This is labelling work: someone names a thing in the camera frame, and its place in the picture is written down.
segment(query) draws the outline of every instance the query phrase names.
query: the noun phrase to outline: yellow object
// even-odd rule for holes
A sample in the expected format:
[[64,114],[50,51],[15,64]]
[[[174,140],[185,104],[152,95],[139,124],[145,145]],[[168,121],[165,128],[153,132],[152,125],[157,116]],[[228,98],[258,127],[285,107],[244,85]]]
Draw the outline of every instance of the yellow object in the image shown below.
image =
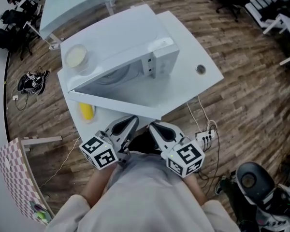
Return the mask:
[[79,103],[81,106],[81,112],[86,120],[91,120],[93,118],[93,109],[92,106],[85,103]]

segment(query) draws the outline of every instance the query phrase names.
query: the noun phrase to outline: shoe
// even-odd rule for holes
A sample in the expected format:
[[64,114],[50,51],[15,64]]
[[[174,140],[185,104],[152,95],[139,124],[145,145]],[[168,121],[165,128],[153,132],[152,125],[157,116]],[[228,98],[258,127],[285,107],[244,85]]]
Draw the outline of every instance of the shoe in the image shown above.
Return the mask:
[[215,193],[216,195],[219,195],[219,194],[222,192],[222,188],[221,188],[221,186],[220,186],[220,182],[221,182],[222,180],[225,180],[225,179],[226,179],[226,176],[222,176],[222,177],[220,177],[219,180],[218,180],[218,182],[217,182],[217,184],[215,185],[214,193]]
[[35,88],[32,93],[36,95],[40,95],[45,91],[45,83],[43,82],[41,85],[39,85],[37,88]]
[[237,183],[237,180],[236,180],[236,171],[233,171],[230,173],[230,180],[232,183]]
[[40,95],[40,94],[43,94],[44,91],[45,91],[45,82],[42,83],[42,88],[41,88],[41,90],[40,90],[39,95]]
[[50,71],[44,71],[43,72],[42,75],[44,76],[44,80],[46,79],[46,77],[48,77],[49,73],[50,73]]

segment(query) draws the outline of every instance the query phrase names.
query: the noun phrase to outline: pink checkered fabric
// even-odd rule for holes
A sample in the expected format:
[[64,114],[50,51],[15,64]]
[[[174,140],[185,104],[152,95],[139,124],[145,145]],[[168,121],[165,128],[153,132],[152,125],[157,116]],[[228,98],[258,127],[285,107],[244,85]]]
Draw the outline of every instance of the pink checkered fabric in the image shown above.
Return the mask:
[[[10,169],[5,166],[6,158],[10,163]],[[19,138],[15,138],[13,141],[0,148],[0,170],[8,190],[21,214],[44,224],[35,217],[29,203],[32,201],[46,209],[39,193],[36,191],[36,187],[30,177],[25,161],[26,159],[23,157]]]

